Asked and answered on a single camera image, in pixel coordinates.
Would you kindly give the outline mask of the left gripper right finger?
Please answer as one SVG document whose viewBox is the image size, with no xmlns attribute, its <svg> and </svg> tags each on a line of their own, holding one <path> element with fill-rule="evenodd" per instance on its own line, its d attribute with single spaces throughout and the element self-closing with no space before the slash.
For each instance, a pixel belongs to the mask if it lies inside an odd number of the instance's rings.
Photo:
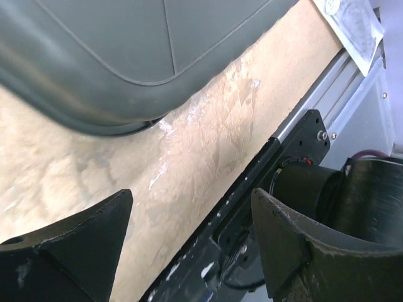
<svg viewBox="0 0 403 302">
<path fill-rule="evenodd" d="M 329 228 L 260 188 L 251 209 L 269 298 L 402 301 L 401 249 Z"/>
</svg>

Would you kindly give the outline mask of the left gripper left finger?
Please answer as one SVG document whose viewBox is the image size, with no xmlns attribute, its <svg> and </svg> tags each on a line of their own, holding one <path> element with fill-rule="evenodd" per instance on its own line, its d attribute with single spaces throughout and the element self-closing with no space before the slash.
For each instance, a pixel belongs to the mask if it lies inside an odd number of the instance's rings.
<svg viewBox="0 0 403 302">
<path fill-rule="evenodd" d="M 132 205 L 122 189 L 1 243 L 1 301 L 109 301 Z"/>
</svg>

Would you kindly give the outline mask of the large grey plastic tub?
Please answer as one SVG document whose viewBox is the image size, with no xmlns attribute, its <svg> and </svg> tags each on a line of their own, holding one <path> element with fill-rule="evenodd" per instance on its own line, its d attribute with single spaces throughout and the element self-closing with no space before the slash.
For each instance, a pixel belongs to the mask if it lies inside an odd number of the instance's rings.
<svg viewBox="0 0 403 302">
<path fill-rule="evenodd" d="M 2 1 L 1 84 L 81 133 L 134 134 L 177 109 L 294 1 Z"/>
</svg>

